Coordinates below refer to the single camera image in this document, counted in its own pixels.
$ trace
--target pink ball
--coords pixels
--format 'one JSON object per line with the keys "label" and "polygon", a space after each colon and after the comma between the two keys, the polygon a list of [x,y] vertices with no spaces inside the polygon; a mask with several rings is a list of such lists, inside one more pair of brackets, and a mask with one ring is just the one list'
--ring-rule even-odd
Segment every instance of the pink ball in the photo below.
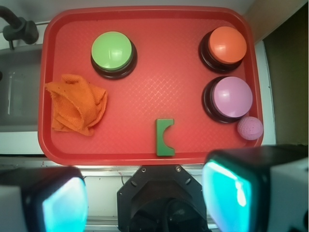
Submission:
{"label": "pink ball", "polygon": [[255,140],[263,134],[263,124],[255,117],[243,117],[237,126],[237,131],[242,138]]}

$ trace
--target orange cloth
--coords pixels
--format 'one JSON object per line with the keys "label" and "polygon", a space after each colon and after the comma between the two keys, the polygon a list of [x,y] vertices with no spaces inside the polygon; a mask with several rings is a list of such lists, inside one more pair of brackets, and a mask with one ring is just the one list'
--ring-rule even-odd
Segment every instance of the orange cloth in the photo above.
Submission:
{"label": "orange cloth", "polygon": [[87,136],[94,133],[91,127],[101,120],[106,109],[105,89],[73,74],[62,75],[62,82],[50,82],[45,87],[53,100],[54,130],[77,131]]}

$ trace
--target sink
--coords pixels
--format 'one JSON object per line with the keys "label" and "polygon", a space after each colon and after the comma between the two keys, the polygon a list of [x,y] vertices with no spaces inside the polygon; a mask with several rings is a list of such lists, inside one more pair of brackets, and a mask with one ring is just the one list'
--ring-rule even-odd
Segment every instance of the sink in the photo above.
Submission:
{"label": "sink", "polygon": [[41,54],[41,44],[0,50],[0,132],[38,130]]}

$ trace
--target tray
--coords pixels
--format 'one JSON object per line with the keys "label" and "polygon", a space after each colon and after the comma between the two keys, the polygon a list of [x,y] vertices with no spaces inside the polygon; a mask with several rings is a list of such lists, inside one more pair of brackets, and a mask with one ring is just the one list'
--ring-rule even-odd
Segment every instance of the tray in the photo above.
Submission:
{"label": "tray", "polygon": [[[214,149],[259,146],[262,138],[246,141],[237,124],[211,120],[201,103],[205,85],[221,74],[200,61],[203,36],[231,26],[245,37],[243,63],[227,75],[245,80],[253,92],[248,113],[262,120],[253,39],[247,23],[226,8],[164,6],[106,7],[65,11],[48,25],[42,50],[39,142],[45,155],[63,165],[163,165],[204,163]],[[99,76],[91,65],[93,41],[107,31],[125,34],[136,46],[135,70],[121,80]],[[79,74],[108,91],[103,119],[87,137],[51,129],[52,101],[44,84],[61,74]],[[173,118],[164,139],[173,157],[156,155],[158,118]]]}

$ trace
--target purple button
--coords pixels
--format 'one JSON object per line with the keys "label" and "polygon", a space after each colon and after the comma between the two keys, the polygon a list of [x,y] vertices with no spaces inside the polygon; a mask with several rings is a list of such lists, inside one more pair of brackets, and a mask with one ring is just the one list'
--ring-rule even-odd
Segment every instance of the purple button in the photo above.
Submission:
{"label": "purple button", "polygon": [[224,116],[244,116],[250,110],[252,101],[250,87],[238,77],[228,76],[219,81],[214,88],[214,106]]}

